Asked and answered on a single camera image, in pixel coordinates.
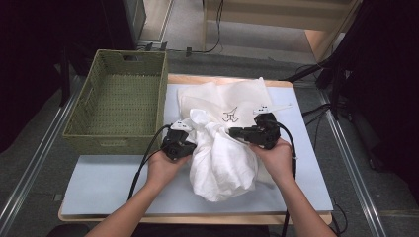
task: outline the white cloth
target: white cloth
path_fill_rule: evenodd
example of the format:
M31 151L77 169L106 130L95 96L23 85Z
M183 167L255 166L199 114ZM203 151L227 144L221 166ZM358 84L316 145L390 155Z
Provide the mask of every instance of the white cloth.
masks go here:
M225 85L206 83L178 90L184 123L197 144L190 180L194 193L221 201L254 190L255 180L273 184L256 155L228 135L229 127L255 125L253 110L271 105L263 78Z

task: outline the black print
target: black print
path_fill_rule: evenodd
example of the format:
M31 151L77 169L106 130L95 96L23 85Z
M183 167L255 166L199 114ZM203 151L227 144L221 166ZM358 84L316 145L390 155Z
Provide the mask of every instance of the black print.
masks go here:
M222 118L224 121L232 121L232 122L237 122L238 121L238 117L234 116L235 111L237 110L237 107L234 108L234 110L230 111L230 112L224 112L223 114L226 115L225 118Z

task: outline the wooden table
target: wooden table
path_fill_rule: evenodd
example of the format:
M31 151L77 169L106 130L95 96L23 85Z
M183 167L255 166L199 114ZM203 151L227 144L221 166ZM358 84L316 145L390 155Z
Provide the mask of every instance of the wooden table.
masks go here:
M220 0L205 0L203 48L207 23L215 21ZM222 22L305 29L317 62L328 56L340 33L346 32L362 0L224 0Z
M191 76L191 75L177 75L169 74L169 84L202 84L205 82L214 82L216 84L225 84L236 82L239 80L246 80L243 78L225 78L225 77L208 77L208 76ZM283 81L265 81L268 87L286 87L292 88L293 84ZM106 216L99 215L74 215L63 216L61 209L58 212L58 218L62 221L102 221ZM332 221L330 211L318 212L325 223L330 224ZM285 214L190 214L190 215L145 215L141 222L147 223L191 223L191 224L260 224L260 225L274 225L283 224Z

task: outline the person's left hand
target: person's left hand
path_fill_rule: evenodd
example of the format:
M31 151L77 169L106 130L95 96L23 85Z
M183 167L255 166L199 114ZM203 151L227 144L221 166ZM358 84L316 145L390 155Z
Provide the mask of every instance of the person's left hand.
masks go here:
M153 189L163 190L179 169L191 158L191 156L172 161L163 151L158 151L148 160L148 174L146 185Z

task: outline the green woven basket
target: green woven basket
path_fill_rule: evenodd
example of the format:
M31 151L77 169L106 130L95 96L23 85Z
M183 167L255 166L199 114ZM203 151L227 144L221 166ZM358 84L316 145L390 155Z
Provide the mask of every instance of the green woven basket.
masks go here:
M163 125L167 78L165 52L98 50L63 138L79 154L143 154Z

